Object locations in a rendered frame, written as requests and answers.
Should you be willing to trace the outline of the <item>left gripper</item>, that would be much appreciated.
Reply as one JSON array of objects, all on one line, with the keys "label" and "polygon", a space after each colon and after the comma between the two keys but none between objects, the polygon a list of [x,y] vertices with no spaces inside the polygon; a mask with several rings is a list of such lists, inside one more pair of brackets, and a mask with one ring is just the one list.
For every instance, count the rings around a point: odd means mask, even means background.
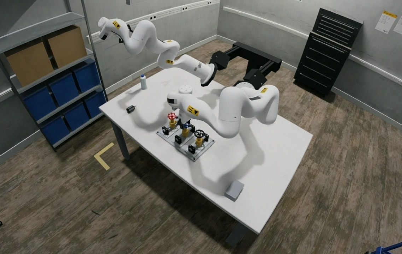
[{"label": "left gripper", "polygon": [[[177,122],[177,125],[180,126],[180,129],[184,129],[184,124],[185,124],[186,122],[188,122],[188,123],[191,124],[191,118],[188,117],[188,116],[185,114],[185,112],[184,112],[184,111],[181,111],[181,110],[179,110],[178,120],[179,120],[179,121]],[[182,124],[181,124],[181,123],[182,123]],[[189,125],[190,125],[190,124],[189,124]]]}]

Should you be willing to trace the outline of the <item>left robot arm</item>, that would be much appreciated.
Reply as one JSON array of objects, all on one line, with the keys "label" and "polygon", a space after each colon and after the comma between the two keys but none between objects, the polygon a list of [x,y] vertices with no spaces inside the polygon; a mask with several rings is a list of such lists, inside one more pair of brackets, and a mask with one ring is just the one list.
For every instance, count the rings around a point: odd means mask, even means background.
[{"label": "left robot arm", "polygon": [[273,85],[264,85],[255,90],[250,83],[241,82],[236,87],[223,89],[219,97],[218,118],[210,106],[197,99],[192,92],[191,86],[182,85],[178,92],[168,93],[169,106],[173,111],[179,108],[188,117],[207,123],[226,139],[239,133],[241,116],[256,117],[260,123],[271,125],[278,115],[279,91]]}]

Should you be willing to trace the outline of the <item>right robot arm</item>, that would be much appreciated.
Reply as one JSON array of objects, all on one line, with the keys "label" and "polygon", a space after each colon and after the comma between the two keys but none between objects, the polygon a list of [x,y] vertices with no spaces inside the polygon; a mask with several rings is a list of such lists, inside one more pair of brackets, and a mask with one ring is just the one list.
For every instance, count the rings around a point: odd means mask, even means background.
[{"label": "right robot arm", "polygon": [[204,85],[211,78],[214,72],[214,64],[203,64],[188,55],[183,55],[174,61],[180,46],[174,40],[161,41],[157,38],[154,24],[148,20],[142,20],[136,26],[131,38],[129,37],[127,24],[120,19],[106,19],[102,17],[98,21],[98,27],[101,28],[98,36],[103,40],[108,40],[113,34],[117,34],[123,40],[126,50],[137,55],[141,53],[144,46],[156,54],[160,54],[157,59],[157,65],[162,69],[181,68],[196,77]]}]

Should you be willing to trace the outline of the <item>white bottle with blue cap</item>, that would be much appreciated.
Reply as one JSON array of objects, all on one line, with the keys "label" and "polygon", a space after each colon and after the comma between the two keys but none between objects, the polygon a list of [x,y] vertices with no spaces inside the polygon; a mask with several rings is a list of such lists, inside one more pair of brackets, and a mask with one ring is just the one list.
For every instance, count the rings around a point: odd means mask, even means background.
[{"label": "white bottle with blue cap", "polygon": [[144,74],[142,74],[140,77],[140,83],[141,83],[141,88],[146,89],[146,77],[144,76]]}]

